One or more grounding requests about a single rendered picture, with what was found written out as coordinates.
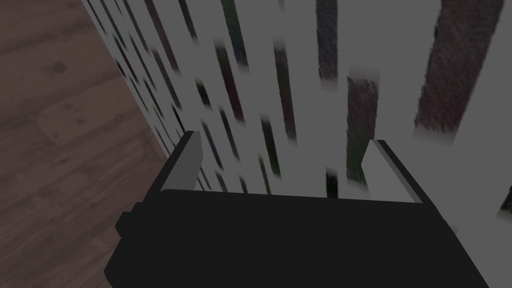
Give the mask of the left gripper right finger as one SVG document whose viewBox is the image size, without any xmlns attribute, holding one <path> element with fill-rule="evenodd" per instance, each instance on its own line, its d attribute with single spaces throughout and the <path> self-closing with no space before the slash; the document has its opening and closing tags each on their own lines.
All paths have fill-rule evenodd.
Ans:
<svg viewBox="0 0 512 288">
<path fill-rule="evenodd" d="M 369 142 L 361 166 L 372 201 L 431 203 L 384 140 Z"/>
</svg>

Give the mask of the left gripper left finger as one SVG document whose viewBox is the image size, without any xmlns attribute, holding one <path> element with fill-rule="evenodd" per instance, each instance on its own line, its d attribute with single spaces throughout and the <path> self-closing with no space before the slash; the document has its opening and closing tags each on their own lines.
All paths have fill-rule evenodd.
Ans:
<svg viewBox="0 0 512 288">
<path fill-rule="evenodd" d="M 157 174 L 151 185 L 151 193 L 164 190 L 194 190 L 202 162 L 201 134 L 199 131 L 188 130 Z"/>
</svg>

